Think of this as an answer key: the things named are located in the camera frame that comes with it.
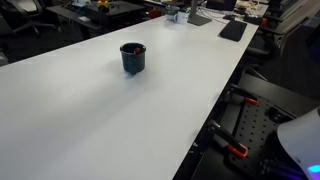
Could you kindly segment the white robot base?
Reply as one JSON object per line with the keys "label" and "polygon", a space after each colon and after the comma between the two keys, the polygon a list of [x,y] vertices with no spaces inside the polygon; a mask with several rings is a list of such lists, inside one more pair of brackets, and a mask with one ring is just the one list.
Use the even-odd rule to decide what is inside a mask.
{"label": "white robot base", "polygon": [[309,180],[320,180],[320,108],[282,123],[280,144]]}

